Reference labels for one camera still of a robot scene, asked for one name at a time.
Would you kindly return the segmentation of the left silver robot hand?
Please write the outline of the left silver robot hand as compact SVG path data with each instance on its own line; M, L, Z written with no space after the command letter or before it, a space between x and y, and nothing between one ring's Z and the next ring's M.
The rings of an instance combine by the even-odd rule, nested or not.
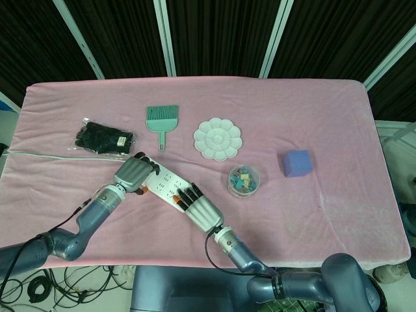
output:
M126 193L143 195L145 190L142 188L143 182L152 173L160 174L160 166L153 162L142 151L128 158L114 175L114 182L121 185Z

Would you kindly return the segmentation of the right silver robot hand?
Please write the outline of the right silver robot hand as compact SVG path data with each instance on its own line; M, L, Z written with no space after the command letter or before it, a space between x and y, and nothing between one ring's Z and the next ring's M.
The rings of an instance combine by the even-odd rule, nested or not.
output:
M195 183L178 188L173 201L203 233L218 233L223 228L224 215Z

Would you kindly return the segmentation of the white power strip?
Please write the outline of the white power strip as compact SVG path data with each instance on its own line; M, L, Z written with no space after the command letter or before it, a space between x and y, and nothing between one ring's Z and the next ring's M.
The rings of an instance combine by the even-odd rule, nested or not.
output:
M184 213L185 211L180 208L180 206L173 199L174 195L179 196L177 190L180 189L183 192L187 188L190 188L191 191L194 191L191 187L191 183L184 180L173 171L167 169L163 165L153 161L155 164L159 165L160 172L157 175L155 172L150 174L146 180L143 182L143 185L148 188L148 190L158 196L160 199L164 200L166 203L176 208L180 212Z

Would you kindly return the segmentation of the teal hand brush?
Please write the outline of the teal hand brush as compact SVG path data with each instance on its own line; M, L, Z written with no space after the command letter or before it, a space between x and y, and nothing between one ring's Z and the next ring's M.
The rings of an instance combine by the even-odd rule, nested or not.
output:
M166 133L178 125L179 107L177 105L150 106L146 108L146 127L158 134L158 149L166 147Z

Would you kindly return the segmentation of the black gloves in plastic bag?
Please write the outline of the black gloves in plastic bag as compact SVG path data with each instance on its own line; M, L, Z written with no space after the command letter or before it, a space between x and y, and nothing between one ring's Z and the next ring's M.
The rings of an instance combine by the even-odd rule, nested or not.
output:
M123 157L132 152L136 137L132 131L83 118L82 126L75 134L68 150L84 150L96 155Z

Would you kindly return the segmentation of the clear jar of clips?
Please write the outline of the clear jar of clips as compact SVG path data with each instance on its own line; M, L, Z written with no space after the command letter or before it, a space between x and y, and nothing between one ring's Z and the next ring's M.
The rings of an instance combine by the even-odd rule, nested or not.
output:
M241 164L229 173L228 190L236 198L249 198L260 186L259 172L253 166Z

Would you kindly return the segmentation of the white flower paint palette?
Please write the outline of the white flower paint palette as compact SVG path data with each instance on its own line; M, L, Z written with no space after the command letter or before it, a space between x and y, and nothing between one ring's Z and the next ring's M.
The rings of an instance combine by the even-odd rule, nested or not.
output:
M202 122L193 139L203 158L218 162L236 157L242 147L241 130L231 120L218 117Z

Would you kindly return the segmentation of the blue-grey robot torso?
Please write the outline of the blue-grey robot torso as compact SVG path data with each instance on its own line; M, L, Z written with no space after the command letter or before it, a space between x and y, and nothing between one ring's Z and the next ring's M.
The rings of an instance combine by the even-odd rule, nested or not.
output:
M249 280L215 268L137 266L129 312L258 312Z

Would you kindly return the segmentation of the pink table cloth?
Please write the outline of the pink table cloth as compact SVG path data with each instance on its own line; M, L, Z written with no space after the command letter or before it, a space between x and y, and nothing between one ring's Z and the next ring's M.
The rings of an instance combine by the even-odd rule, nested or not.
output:
M177 105L178 125L158 134L146 108ZM193 133L211 118L231 120L242 147L222 162L205 159ZM246 245L273 267L318 267L353 255L364 269L410 257L365 87L353 80L158 77L37 83L26 89L12 155L0 177L0 248L64 222L120 164L69 151L83 118L132 131L143 151L194 182ZM307 150L313 171L285 177L283 157ZM229 193L228 177L248 164L260 175L249 198Z

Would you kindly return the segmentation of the purple foam cube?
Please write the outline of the purple foam cube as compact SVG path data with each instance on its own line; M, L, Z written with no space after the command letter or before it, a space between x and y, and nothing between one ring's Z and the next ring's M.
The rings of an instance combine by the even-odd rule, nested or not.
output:
M313 171L310 154L305 149L288 151L282 163L285 177L302 177Z

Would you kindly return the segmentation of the green checked cloth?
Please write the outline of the green checked cloth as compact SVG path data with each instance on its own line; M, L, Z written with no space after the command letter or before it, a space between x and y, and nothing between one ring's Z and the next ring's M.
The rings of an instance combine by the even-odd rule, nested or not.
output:
M325 312L324 305L306 300L274 300L261 304L257 312Z

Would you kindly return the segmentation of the black pleated curtain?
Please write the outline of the black pleated curtain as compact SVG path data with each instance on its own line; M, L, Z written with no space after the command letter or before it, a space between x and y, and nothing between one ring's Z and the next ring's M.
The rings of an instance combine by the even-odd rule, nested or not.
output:
M34 83L168 73L155 0L0 0L0 92L22 106ZM176 73L259 77L284 0L163 0ZM271 78L364 82L416 26L416 0L293 0Z

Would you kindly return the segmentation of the white frame post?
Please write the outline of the white frame post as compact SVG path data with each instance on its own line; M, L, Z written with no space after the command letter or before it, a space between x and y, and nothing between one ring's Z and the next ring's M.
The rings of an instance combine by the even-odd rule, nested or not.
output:
M174 59L174 49L170 32L170 21L166 0L153 0L159 36L161 39L162 52L169 77L176 77L176 63Z
M363 86L366 91L369 91L415 44L416 23L365 79Z
M289 19L294 0L280 0L276 19L270 33L270 38L266 48L263 63L259 72L260 79L267 79L272 67L274 58L280 45L287 20Z
M98 80L104 80L105 76L99 67L97 60L95 59L93 53L91 52L84 36L81 33L78 25L76 24L68 6L66 5L64 0L52 0L55 8L58 10L58 13L62 17L64 23L66 24L67 28L71 32L73 38L77 42L78 46L80 47L85 59L89 63L92 71L94 72L96 78Z

